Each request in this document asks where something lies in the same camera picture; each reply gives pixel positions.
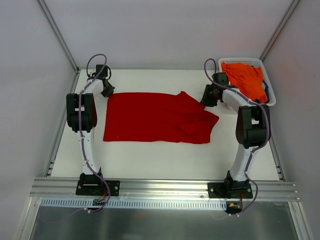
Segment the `red polo shirt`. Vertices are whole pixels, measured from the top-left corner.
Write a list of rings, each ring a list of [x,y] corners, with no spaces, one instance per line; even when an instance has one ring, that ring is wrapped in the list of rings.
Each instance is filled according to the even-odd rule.
[[[219,119],[184,91],[115,93],[107,101],[103,141],[207,144]]]

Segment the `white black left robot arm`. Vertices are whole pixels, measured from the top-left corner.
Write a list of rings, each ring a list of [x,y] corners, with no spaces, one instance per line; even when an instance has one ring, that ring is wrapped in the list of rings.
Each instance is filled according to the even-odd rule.
[[[93,195],[104,191],[101,166],[95,159],[94,133],[98,123],[95,98],[98,95],[108,98],[115,88],[109,83],[112,76],[107,65],[97,64],[95,72],[88,75],[84,88],[79,93],[66,95],[67,125],[75,133],[80,147],[82,173],[79,189],[87,187]]]

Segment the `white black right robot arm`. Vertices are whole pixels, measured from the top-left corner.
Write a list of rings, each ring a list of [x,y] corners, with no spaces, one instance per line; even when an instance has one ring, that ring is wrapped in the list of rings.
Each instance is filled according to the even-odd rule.
[[[215,73],[209,80],[211,84],[206,85],[200,103],[215,107],[222,102],[237,113],[235,137],[238,150],[222,187],[228,197],[235,198],[249,184],[249,172],[256,153],[270,139],[270,110],[266,104],[250,100],[238,88],[229,85],[226,73]]]

